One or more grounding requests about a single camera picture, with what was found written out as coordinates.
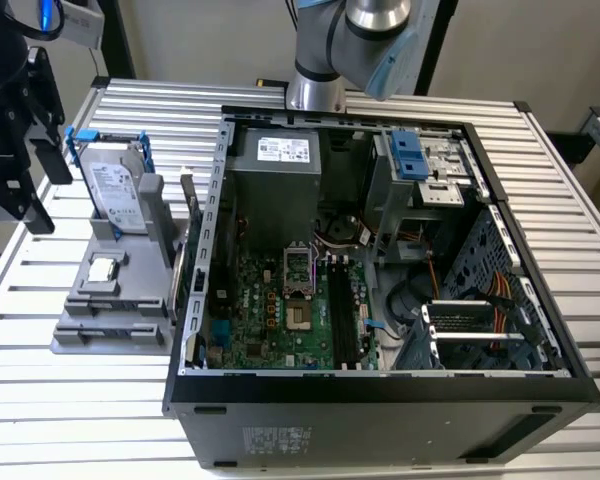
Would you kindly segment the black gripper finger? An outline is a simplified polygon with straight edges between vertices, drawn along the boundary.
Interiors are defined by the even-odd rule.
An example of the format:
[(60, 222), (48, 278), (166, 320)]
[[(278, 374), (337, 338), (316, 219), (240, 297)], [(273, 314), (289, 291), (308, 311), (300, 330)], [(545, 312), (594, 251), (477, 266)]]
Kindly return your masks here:
[(56, 185), (72, 183), (72, 174), (63, 156), (60, 127), (65, 122), (55, 76), (43, 47), (30, 47), (25, 62), (22, 99), (27, 112), (26, 139), (48, 179)]
[(28, 155), (0, 154), (0, 222), (22, 222), (33, 234), (54, 231), (30, 175)]

